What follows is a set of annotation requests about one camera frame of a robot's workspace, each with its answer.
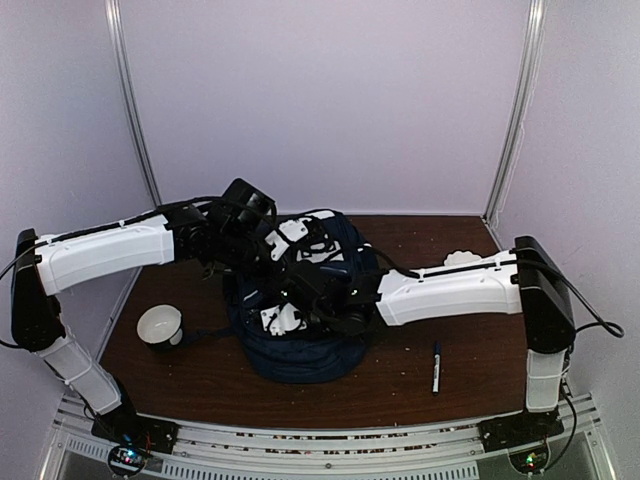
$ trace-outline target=black cable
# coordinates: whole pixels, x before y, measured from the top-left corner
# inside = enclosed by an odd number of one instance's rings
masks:
[[[371,245],[358,245],[356,247],[339,248],[338,250],[333,252],[331,255],[324,258],[322,261],[317,262],[317,264],[322,265],[323,263],[328,263],[334,258],[336,258],[338,255],[341,255],[342,253],[350,252],[353,250],[361,250],[364,248],[371,250],[376,256],[381,257],[385,262],[387,262],[387,264],[389,264],[391,268],[397,270],[398,273],[400,273],[401,275],[404,275],[405,277],[409,277],[409,278],[415,278],[415,279],[420,278],[420,274],[418,272],[414,272],[412,270],[409,270],[408,268],[401,267],[389,255],[384,253],[382,250],[372,247]]]
[[[624,330],[622,329],[622,327],[620,325],[618,325],[617,323],[614,322],[605,322],[607,325],[609,325],[612,329],[618,330],[619,331],[619,337],[616,338],[622,338],[624,336]],[[576,333],[580,333],[583,330],[587,330],[589,328],[594,328],[594,327],[601,327],[602,324],[598,323],[598,322],[593,322],[593,323],[587,323],[586,325],[582,325],[578,328],[576,328]]]
[[[573,427],[571,428],[571,434],[569,435],[569,439],[567,440],[567,443],[562,448],[558,456],[553,460],[553,462],[551,462],[549,465],[544,467],[544,469],[542,469],[543,473],[548,472],[554,466],[556,466],[560,461],[560,459],[564,456],[564,454],[567,453],[567,450],[569,450],[569,446],[571,445],[571,441],[573,440],[573,437],[575,437],[576,435],[576,429],[578,428],[578,413],[576,412],[576,407],[573,406],[573,403],[569,399],[569,396],[566,393],[564,393],[564,391],[561,390],[560,394],[562,395],[562,398],[566,400],[567,405],[569,405],[569,408],[571,409],[571,413],[573,414]]]
[[[518,260],[518,264],[519,265],[530,265],[532,267],[537,268],[538,270],[543,270],[543,271],[545,271],[547,273],[551,273],[556,278],[558,278],[562,283],[564,283],[569,288],[569,290],[571,290],[573,292],[573,294],[576,296],[576,298],[578,300],[580,300],[582,305],[584,305],[584,307],[587,309],[587,311],[596,320],[596,324],[595,325],[594,324],[588,324],[588,325],[584,325],[583,327],[579,327],[576,330],[576,333],[577,332],[581,332],[582,330],[586,330],[587,328],[592,328],[592,326],[598,325],[598,326],[604,328],[607,331],[607,333],[609,333],[610,335],[612,335],[612,336],[614,336],[616,338],[624,337],[624,329],[620,325],[618,325],[617,323],[605,321],[600,316],[600,314],[598,314],[596,309],[591,306],[591,304],[587,301],[587,299],[584,298],[584,296],[580,293],[580,291],[561,272],[559,272],[555,268],[550,267],[546,263],[538,262],[538,261],[535,261],[535,260],[519,259]]]

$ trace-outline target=marker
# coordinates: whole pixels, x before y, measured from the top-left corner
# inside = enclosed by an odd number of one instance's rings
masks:
[[[440,342],[433,345],[433,396],[440,393]]]

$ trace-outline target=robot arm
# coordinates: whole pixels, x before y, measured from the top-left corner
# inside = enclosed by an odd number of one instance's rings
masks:
[[[303,238],[318,233],[322,238],[322,232],[314,231],[314,219],[331,212],[307,214],[278,227],[272,223],[271,231],[258,233],[275,205],[246,182],[236,180],[221,198],[207,200],[205,206],[169,205],[138,219],[76,234],[38,238],[27,230],[19,237],[17,255],[24,255],[14,269],[14,340],[77,391],[117,438],[135,444],[149,428],[140,424],[123,386],[62,325],[55,295],[129,268],[189,259],[219,261],[266,279],[268,288],[289,303],[280,312],[280,333],[288,330],[287,315],[293,317],[296,310],[343,332],[354,322],[360,325],[366,316],[362,312],[374,310],[391,326],[448,315],[523,311],[529,347],[527,408],[545,412],[556,407],[562,362],[575,329],[566,292],[527,263],[555,267],[530,237],[518,239],[512,251],[464,265],[415,270],[409,276],[386,270],[345,284],[322,273],[326,251],[289,264],[283,255]],[[271,323],[277,328],[278,322]]]

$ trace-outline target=white object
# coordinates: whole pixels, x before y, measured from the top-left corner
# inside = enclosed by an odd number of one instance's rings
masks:
[[[278,225],[278,228],[281,233],[274,230],[264,239],[267,244],[273,247],[271,250],[271,259],[273,261],[280,260],[280,257],[282,257],[284,252],[287,251],[287,248],[289,248],[289,244],[282,238],[282,235],[290,242],[295,243],[309,233],[304,222],[299,219],[282,222]]]
[[[182,314],[171,305],[156,305],[142,314],[136,331],[140,339],[151,345],[166,342],[177,345],[182,340]]]
[[[302,322],[302,319],[296,318],[296,312],[299,310],[287,303],[283,307],[267,308],[260,312],[260,318],[262,319],[262,328],[265,332],[269,329],[271,335],[284,335],[292,330],[304,330],[307,325]]]
[[[144,265],[162,265],[174,259],[173,233],[167,219],[157,215],[132,225],[111,228],[36,249],[42,257],[38,273],[47,295],[78,283]],[[43,235],[50,241],[58,235]]]
[[[458,250],[457,252],[450,253],[444,260],[445,267],[453,267],[454,265],[462,265],[464,263],[475,262],[482,260],[480,255],[476,255],[473,252]]]
[[[440,393],[440,354],[436,353],[434,356],[434,366],[433,366],[433,387],[431,391],[434,395]]]
[[[297,241],[307,236],[307,234],[309,233],[309,229],[307,228],[306,223],[311,221],[311,217],[317,218],[318,220],[324,220],[334,216],[335,213],[332,210],[318,210],[316,212],[310,212],[303,217],[288,220],[278,225],[280,232],[276,232],[274,230],[265,237],[265,242],[273,247],[273,250],[271,251],[271,259],[273,261],[280,260],[282,255],[284,255],[284,253],[289,248],[289,244],[285,241],[284,238],[282,238],[283,235],[289,242],[296,243]],[[310,247],[310,250],[319,250],[322,247],[324,247],[323,244],[312,245]],[[340,248],[340,244],[338,242],[334,242],[334,250],[338,248]],[[321,262],[329,255],[331,255],[331,253],[332,252],[312,253],[311,255],[305,256],[301,255],[300,252],[298,252],[297,260],[309,260],[312,263]],[[336,260],[343,259],[344,257],[341,254],[336,255]]]
[[[84,350],[66,327],[66,337],[36,352],[72,390],[78,392],[98,414],[104,415],[121,404],[115,380]]]
[[[511,283],[517,267],[503,265],[515,258],[505,251],[465,264],[414,270],[419,279],[391,270],[382,277],[376,306],[391,326],[451,315],[520,313],[518,285]],[[464,267],[472,269],[460,271]]]
[[[548,412],[558,404],[566,350],[544,354],[529,350],[527,355],[527,410]]]

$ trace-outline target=cable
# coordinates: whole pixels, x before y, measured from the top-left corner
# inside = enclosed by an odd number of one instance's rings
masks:
[[[584,305],[584,307],[587,309],[587,311],[593,316],[593,318],[595,318],[596,323],[583,325],[582,327],[579,327],[576,330],[576,333],[577,332],[581,332],[583,330],[586,330],[588,328],[592,328],[592,327],[595,327],[595,326],[600,326],[600,327],[604,328],[607,331],[607,333],[609,333],[610,335],[614,336],[615,338],[624,337],[624,329],[620,325],[618,325],[617,323],[605,321],[598,314],[596,309],[591,306],[591,304],[587,301],[587,299],[584,298],[584,296],[580,293],[580,291],[561,272],[559,272],[555,268],[550,267],[546,263],[538,262],[538,261],[535,261],[535,260],[520,259],[520,260],[518,260],[518,264],[519,265],[530,265],[532,267],[536,267],[539,270],[543,270],[543,271],[545,271],[547,273],[551,273],[552,275],[557,277],[562,283],[564,283],[569,288],[569,290],[571,290],[573,292],[573,294],[576,296],[576,298],[578,300],[580,300],[582,305]]]
[[[553,460],[553,462],[551,462],[549,465],[545,466],[542,469],[542,473],[546,473],[549,470],[551,470],[553,467],[555,467],[560,461],[560,459],[564,456],[564,454],[567,453],[567,450],[569,450],[569,446],[571,445],[571,441],[573,440],[573,437],[575,437],[576,435],[576,429],[578,428],[578,413],[576,412],[576,407],[573,406],[573,402],[569,400],[569,396],[566,393],[564,393],[564,391],[561,390],[560,395],[562,395],[562,398],[566,400],[567,405],[569,405],[569,408],[571,409],[571,413],[573,414],[573,427],[571,428],[571,434],[569,435],[569,439],[567,440],[567,443],[564,445],[564,447],[562,448],[558,456]]]

